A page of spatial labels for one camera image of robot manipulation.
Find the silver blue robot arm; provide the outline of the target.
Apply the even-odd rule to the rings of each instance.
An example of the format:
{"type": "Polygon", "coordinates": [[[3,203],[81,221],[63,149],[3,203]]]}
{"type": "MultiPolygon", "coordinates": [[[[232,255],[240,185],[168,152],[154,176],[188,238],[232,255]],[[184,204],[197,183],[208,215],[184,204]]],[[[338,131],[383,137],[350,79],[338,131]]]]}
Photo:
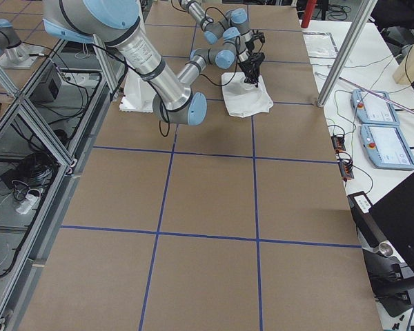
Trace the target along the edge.
{"type": "Polygon", "coordinates": [[[243,8],[225,13],[220,11],[221,18],[216,21],[208,15],[208,9],[203,9],[198,1],[179,1],[179,5],[196,21],[209,44],[215,44],[220,38],[226,39],[233,32],[239,33],[241,44],[246,45],[249,52],[254,51],[256,40],[261,44],[265,43],[263,32],[250,29],[248,13],[243,8]]]}
{"type": "Polygon", "coordinates": [[[208,65],[227,69],[237,63],[245,83],[257,86],[259,67],[265,59],[255,50],[255,41],[265,42],[263,32],[252,30],[243,8],[229,10],[222,20],[208,16],[198,1],[180,1],[213,45],[222,39],[220,48],[193,51],[190,61],[175,74],[140,28],[136,1],[44,1],[43,24],[48,34],[77,43],[92,43],[98,36],[116,48],[132,69],[156,92],[153,112],[166,123],[199,125],[206,116],[204,94],[193,92],[191,84],[208,65]]]}

